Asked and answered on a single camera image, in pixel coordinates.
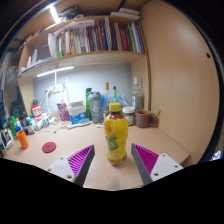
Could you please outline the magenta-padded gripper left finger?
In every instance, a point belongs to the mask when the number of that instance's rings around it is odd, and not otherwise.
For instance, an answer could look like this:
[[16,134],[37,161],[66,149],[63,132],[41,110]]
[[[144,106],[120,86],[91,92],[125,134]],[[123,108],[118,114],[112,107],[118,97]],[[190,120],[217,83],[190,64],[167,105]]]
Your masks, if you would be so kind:
[[94,146],[90,145],[68,158],[57,159],[47,168],[47,171],[78,186],[83,186],[94,156]]

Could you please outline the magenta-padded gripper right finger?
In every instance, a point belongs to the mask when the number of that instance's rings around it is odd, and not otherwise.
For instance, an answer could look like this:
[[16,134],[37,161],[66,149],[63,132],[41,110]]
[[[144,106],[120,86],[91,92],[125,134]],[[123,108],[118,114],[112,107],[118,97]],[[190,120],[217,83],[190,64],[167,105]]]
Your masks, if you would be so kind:
[[158,155],[137,144],[132,144],[131,154],[144,186],[182,169],[182,166],[167,154]]

